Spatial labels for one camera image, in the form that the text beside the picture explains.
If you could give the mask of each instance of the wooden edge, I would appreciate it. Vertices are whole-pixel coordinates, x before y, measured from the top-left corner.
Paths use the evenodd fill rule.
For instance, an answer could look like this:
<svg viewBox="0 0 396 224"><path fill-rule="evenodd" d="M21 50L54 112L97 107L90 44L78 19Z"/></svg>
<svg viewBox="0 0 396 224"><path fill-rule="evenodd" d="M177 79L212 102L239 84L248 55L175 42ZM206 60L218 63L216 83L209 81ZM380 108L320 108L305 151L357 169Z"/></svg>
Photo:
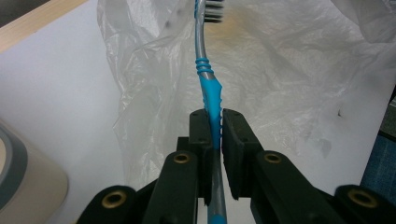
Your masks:
<svg viewBox="0 0 396 224"><path fill-rule="evenodd" d="M87 0L50 0L0 28L0 53Z"/></svg>

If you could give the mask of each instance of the toothbrush handle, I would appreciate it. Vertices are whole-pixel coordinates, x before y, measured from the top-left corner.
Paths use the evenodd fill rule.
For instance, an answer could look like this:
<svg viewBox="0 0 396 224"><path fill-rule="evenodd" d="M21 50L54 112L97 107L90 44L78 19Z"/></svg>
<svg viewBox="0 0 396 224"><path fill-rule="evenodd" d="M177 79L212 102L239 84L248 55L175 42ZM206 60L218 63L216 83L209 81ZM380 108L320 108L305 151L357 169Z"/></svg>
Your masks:
<svg viewBox="0 0 396 224"><path fill-rule="evenodd" d="M202 76L199 76L199 78L204 96L205 110L209 114L213 148L220 150L221 85L216 78L206 79Z"/></svg>

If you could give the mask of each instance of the screw hole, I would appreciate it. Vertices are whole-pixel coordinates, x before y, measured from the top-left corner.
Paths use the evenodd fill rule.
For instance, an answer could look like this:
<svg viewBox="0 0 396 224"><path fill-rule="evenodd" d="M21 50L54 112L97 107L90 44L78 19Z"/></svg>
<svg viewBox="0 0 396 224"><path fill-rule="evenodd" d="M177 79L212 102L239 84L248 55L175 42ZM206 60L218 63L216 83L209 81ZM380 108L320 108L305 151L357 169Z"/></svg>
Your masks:
<svg viewBox="0 0 396 224"><path fill-rule="evenodd" d="M347 193L347 196L352 202L363 207L375 208L378 206L378 202L375 197L361 189L351 189Z"/></svg>
<svg viewBox="0 0 396 224"><path fill-rule="evenodd" d="M174 157L174 162L180 163L180 164L189 162L189 160L190 160L190 156L187 155L187 154L184 154L184 153L182 153L182 154L177 154L177 155Z"/></svg>
<svg viewBox="0 0 396 224"><path fill-rule="evenodd" d="M121 206L126 201L126 194L122 190L115 190L108 193L102 200L102 206L107 209Z"/></svg>
<svg viewBox="0 0 396 224"><path fill-rule="evenodd" d="M266 161L269 161L271 163L280 163L282 161L282 159L274 153L265 154L264 158Z"/></svg>

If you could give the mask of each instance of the white plastic sheet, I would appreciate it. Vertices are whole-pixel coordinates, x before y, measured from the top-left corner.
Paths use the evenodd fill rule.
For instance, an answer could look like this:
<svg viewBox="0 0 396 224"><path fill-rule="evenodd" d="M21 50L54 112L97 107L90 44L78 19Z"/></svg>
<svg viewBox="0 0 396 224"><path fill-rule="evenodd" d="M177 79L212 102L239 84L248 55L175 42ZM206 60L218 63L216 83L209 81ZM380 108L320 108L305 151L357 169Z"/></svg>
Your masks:
<svg viewBox="0 0 396 224"><path fill-rule="evenodd" d="M332 0L370 43L396 41L395 0Z"/></svg>
<svg viewBox="0 0 396 224"><path fill-rule="evenodd" d="M156 178L203 107L193 51L193 0L100 0L98 22L120 86L115 125L128 184ZM394 82L395 44L370 44L327 0L227 0L224 22L205 27L223 107L245 115L262 141L331 150L318 116L362 78ZM334 111L334 116L343 116Z"/></svg>

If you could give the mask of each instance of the toothbrush head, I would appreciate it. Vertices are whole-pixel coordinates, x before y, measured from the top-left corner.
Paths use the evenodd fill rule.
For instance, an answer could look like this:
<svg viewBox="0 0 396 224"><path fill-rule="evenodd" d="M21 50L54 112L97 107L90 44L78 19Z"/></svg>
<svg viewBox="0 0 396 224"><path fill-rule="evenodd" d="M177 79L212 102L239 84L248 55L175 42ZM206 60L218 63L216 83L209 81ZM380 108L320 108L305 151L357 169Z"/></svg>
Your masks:
<svg viewBox="0 0 396 224"><path fill-rule="evenodd" d="M220 23L223 16L224 0L205 1L205 22Z"/></svg>

